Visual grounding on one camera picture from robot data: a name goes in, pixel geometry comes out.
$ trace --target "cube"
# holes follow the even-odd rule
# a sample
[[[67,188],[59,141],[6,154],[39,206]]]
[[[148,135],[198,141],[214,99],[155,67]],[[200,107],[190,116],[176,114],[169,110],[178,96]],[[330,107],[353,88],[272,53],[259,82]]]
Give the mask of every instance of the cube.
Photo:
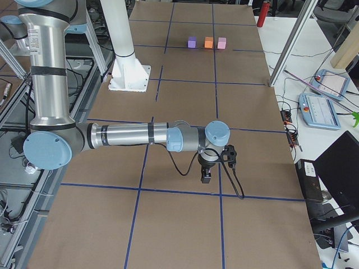
[[[213,49],[213,37],[212,36],[206,36],[204,40],[204,48],[205,49]]]
[[[218,38],[217,49],[225,49],[225,44],[227,43],[226,38]]]
[[[197,39],[195,36],[190,36],[188,38],[188,47],[190,49],[195,49],[196,48],[196,42],[197,42]]]

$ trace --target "blue cable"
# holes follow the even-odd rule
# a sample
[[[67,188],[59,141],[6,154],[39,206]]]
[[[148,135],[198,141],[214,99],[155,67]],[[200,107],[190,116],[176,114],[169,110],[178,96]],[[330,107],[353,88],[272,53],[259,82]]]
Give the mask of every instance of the blue cable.
[[[346,236],[347,233],[349,232],[349,230],[350,230],[351,228],[353,228],[354,226],[355,226],[355,225],[352,225],[352,226],[348,227],[347,230],[343,233],[342,237],[340,238],[339,245],[338,245],[337,251],[335,252],[335,256],[334,256],[334,259],[333,259],[333,263],[332,263],[332,266],[331,266],[330,269],[334,269],[335,260],[337,259],[337,255],[338,255],[339,250],[340,250],[340,247],[341,247],[341,245],[342,245],[344,236]]]

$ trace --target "pink cube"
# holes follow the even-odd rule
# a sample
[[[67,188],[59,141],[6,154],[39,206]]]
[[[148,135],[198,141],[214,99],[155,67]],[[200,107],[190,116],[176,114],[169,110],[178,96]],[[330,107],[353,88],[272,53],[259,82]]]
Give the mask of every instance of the pink cube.
[[[196,39],[195,36],[190,36],[188,38],[188,47],[190,49],[195,49],[196,48],[196,41],[197,41],[197,39]]]
[[[225,49],[225,44],[227,43],[226,38],[218,38],[217,49]]]

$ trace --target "white table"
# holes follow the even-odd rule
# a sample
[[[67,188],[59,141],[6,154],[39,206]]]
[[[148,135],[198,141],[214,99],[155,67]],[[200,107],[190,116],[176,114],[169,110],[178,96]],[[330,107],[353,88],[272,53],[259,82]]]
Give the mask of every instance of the white table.
[[[275,67],[276,62],[278,61],[279,54],[274,54],[270,52],[280,53],[287,41],[287,38],[293,28],[295,23],[295,18],[281,18],[281,17],[267,17],[264,23],[264,26],[259,29],[259,35],[261,38],[263,50],[266,52],[266,60],[268,63],[268,69],[270,73],[273,71],[271,67]],[[294,47],[292,54],[296,55],[314,55],[318,53],[325,52],[332,47],[324,36],[322,30],[314,19],[310,19],[301,36],[298,39],[297,44]],[[318,69],[319,65],[322,63],[324,58],[329,54],[321,54],[315,57],[297,57],[290,56],[286,69],[300,78],[306,78],[314,75],[314,72]],[[328,57],[320,69],[328,69],[335,71],[336,73],[345,72],[343,69],[334,69],[330,60],[335,55],[334,52]],[[284,79],[289,77],[289,75],[282,73],[279,76],[275,84],[275,92],[277,95],[283,95],[284,93]],[[298,81],[286,80],[286,94],[285,97],[294,101],[298,100],[298,96],[305,89],[305,85]],[[353,82],[350,82],[349,91],[358,92]],[[349,98],[355,104],[359,104],[359,96],[354,96],[346,94],[346,97]],[[283,99],[280,96],[277,96],[278,101]],[[288,102],[292,108],[297,106],[296,103],[285,100]],[[355,108],[346,100],[343,100],[342,103],[356,111],[359,111],[359,108]],[[335,106],[337,113],[347,113],[338,106]],[[354,120],[352,116],[338,116],[339,121],[342,125],[342,128],[338,131],[329,131],[324,129],[310,128],[303,121],[301,114],[297,116],[297,110],[292,110],[292,119],[293,124],[298,127],[299,137],[298,141],[301,145],[303,151],[297,147],[297,154],[295,161],[299,159],[310,159],[315,160],[320,154],[322,154],[343,132],[350,130],[350,132],[359,140],[359,127],[353,128]],[[330,201],[334,208],[338,207],[335,201]],[[359,234],[355,229],[351,229],[351,233],[354,236],[354,239],[351,240],[353,243],[359,244]],[[320,249],[319,251],[320,258],[325,264],[330,267],[332,265],[333,257],[335,254],[334,249]],[[346,268],[346,267],[359,267],[359,248],[354,245],[349,245],[349,253],[341,253],[342,259],[337,259],[334,268]]]

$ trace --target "green object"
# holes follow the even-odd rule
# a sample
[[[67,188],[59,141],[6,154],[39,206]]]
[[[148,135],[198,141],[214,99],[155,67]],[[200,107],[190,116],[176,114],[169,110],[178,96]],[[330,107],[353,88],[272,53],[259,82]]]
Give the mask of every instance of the green object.
[[[354,116],[354,119],[355,119],[355,124],[354,124],[354,128],[355,128],[359,124],[359,113],[358,112],[353,112],[352,115]]]

